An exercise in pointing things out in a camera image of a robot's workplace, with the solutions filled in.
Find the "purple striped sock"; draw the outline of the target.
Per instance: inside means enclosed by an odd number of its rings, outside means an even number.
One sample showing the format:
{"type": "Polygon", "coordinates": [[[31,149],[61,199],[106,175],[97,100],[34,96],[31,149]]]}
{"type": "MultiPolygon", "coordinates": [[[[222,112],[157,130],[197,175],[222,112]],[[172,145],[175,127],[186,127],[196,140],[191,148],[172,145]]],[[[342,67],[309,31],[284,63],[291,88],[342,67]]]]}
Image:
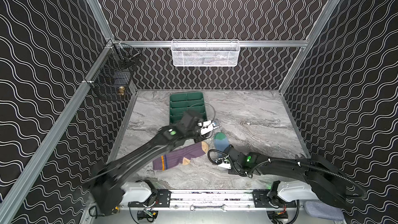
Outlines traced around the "purple striped sock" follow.
{"type": "Polygon", "coordinates": [[[156,158],[152,162],[152,168],[155,171],[165,171],[180,164],[187,165],[192,159],[207,154],[208,150],[209,145],[206,142],[194,143],[156,158]]]}

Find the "blue orange striped sock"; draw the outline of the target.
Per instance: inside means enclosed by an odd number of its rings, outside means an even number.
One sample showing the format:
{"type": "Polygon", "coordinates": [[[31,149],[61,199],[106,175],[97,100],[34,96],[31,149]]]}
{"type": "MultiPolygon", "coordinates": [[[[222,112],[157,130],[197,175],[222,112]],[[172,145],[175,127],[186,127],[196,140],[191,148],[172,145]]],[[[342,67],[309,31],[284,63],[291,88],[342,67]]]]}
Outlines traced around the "blue orange striped sock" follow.
{"type": "Polygon", "coordinates": [[[214,149],[224,152],[224,150],[230,145],[228,137],[222,133],[218,132],[214,137],[214,149]]]}

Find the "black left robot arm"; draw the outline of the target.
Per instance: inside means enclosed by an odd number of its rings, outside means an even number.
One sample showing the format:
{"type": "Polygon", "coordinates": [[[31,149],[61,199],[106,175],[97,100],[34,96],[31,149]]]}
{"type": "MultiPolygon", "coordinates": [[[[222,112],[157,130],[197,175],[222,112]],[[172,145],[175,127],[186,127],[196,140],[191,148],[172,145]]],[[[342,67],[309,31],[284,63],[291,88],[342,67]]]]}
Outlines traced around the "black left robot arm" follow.
{"type": "Polygon", "coordinates": [[[147,143],[117,160],[104,165],[90,179],[84,182],[100,211],[105,216],[112,214],[120,205],[125,191],[122,185],[127,179],[154,159],[165,155],[185,141],[200,136],[204,119],[194,110],[186,111],[177,123],[161,127],[147,143]]]}

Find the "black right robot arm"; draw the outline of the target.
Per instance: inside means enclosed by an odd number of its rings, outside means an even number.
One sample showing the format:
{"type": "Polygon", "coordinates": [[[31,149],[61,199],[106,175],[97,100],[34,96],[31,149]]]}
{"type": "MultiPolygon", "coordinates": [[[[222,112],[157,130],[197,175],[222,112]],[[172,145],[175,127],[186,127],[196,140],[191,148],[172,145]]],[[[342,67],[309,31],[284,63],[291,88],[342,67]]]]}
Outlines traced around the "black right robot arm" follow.
{"type": "Polygon", "coordinates": [[[311,187],[316,197],[332,207],[343,208],[349,199],[365,199],[366,189],[348,178],[337,167],[319,155],[310,159],[285,159],[250,152],[247,155],[232,145],[224,150],[234,174],[252,178],[254,175],[276,175],[295,179],[311,187]]]}

